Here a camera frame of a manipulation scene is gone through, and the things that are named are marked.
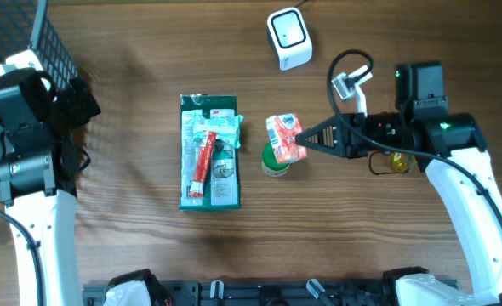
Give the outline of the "yellow oil bottle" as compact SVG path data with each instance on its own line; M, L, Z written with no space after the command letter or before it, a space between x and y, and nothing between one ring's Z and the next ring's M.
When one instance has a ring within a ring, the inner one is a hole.
M389 157L389 167L394 173L408 173L415 163L414 155L393 152Z

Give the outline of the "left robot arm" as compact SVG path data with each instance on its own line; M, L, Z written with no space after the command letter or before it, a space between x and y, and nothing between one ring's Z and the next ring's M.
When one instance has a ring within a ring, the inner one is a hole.
M0 218L11 229L20 303L91 305L75 250L75 177L90 163L74 129L100 107L80 77L56 87L46 71L0 72Z

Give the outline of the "red stick sachet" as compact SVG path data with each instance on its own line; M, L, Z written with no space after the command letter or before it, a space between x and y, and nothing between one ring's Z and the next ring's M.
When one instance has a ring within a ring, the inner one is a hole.
M204 195L204 185L212 159L217 133L204 130L202 132L202 136L202 141L199 146L197 165L189 189L190 197L203 197Z

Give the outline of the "grey plastic mesh basket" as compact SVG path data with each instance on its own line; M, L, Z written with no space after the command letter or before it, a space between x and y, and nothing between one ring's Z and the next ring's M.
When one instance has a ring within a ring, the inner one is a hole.
M77 65L48 17L47 0L0 0L0 64L27 50L37 61L24 66L47 71L58 89L78 76ZM0 158L2 151L0 140Z

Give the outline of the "green lidded jar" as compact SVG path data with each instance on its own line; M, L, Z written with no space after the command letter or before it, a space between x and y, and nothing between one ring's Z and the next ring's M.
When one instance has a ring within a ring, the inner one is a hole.
M270 142L265 144L262 151L261 162L263 171L271 177L282 177L290 168L289 163L277 162Z

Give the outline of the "teal pack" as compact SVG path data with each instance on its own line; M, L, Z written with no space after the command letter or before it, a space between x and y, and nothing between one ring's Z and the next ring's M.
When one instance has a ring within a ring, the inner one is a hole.
M242 115L223 118L205 118L201 115L195 115L192 120L192 141L199 143L206 132L213 132L217 134L216 139L239 149L240 125L243 119Z

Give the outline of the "green 3M package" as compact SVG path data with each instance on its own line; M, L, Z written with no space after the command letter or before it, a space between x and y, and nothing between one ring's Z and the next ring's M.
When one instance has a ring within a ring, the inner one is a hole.
M237 112L235 95L197 93L180 96L180 210L212 212L238 209L240 184L237 148L221 139L214 143L212 161L203 188L204 195L189 196L200 146L200 140L193 134L194 116L203 119L242 119Z

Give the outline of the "orange tissue box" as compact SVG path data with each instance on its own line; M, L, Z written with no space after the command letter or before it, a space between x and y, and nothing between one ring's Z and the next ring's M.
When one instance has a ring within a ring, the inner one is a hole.
M270 116L265 123L278 164L295 163L307 157L306 148L296 142L302 127L294 113Z

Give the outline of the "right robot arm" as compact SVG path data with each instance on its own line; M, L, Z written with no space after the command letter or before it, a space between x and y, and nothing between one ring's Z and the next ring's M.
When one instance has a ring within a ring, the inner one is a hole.
M471 273L471 300L502 305L502 195L476 120L448 112L437 61L397 65L395 111L369 115L360 86L371 71L371 65L350 75L328 69L334 114L299 134L298 144L347 159L371 151L415 157L456 230Z

